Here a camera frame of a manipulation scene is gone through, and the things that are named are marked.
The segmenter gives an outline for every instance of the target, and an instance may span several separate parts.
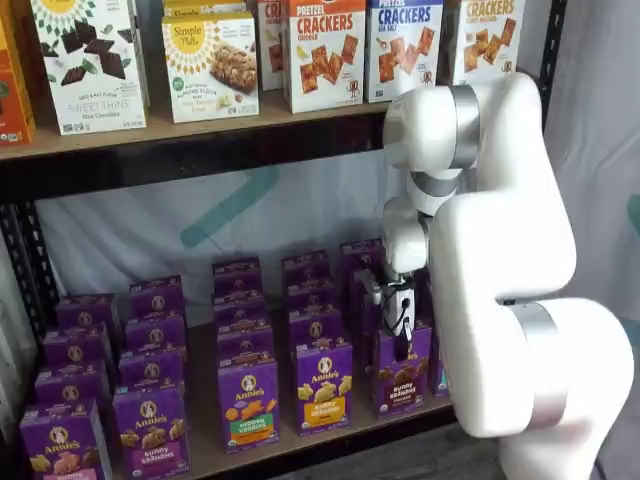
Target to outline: shelf board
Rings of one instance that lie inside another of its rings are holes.
[[[385,419],[377,419],[367,394],[365,381],[356,376],[349,427],[299,437],[295,431],[293,392],[283,388],[280,369],[280,441],[246,452],[228,455],[222,449],[220,415],[215,407],[215,365],[211,343],[215,341],[211,325],[189,330],[190,358],[187,386],[191,471],[179,477],[185,480],[204,478],[268,478],[309,465],[321,463],[374,446],[382,445],[418,432],[454,421],[447,397],[429,397],[419,410]],[[124,480],[116,474],[116,480]]]

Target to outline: orange box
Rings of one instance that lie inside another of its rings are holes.
[[[0,0],[0,146],[29,143],[35,132],[12,21],[10,0]]]

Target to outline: white box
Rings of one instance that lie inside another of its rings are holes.
[[[524,0],[445,0],[439,78],[452,85],[515,72]]]
[[[282,8],[292,113],[362,103],[365,0],[283,0]]]
[[[433,87],[442,0],[371,0],[369,5],[367,101],[394,100],[414,88]]]
[[[258,0],[262,90],[282,88],[280,10],[280,0]]]
[[[162,35],[174,122],[258,114],[249,12],[164,17]]]
[[[146,126],[133,6],[127,0],[34,0],[60,133]]]

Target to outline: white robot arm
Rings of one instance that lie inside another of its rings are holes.
[[[510,480],[586,480],[629,394],[633,357],[594,302],[501,303],[562,288],[576,264],[534,82],[413,90],[389,107],[383,141],[388,161],[409,170],[409,198],[389,201],[383,217],[387,325],[410,339],[410,276],[428,264],[462,427],[501,437]],[[478,191],[456,195],[472,167]]]

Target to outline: orange label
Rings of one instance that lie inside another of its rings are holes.
[[[322,403],[304,405],[304,421],[311,428],[338,423],[345,416],[345,398],[335,397]]]

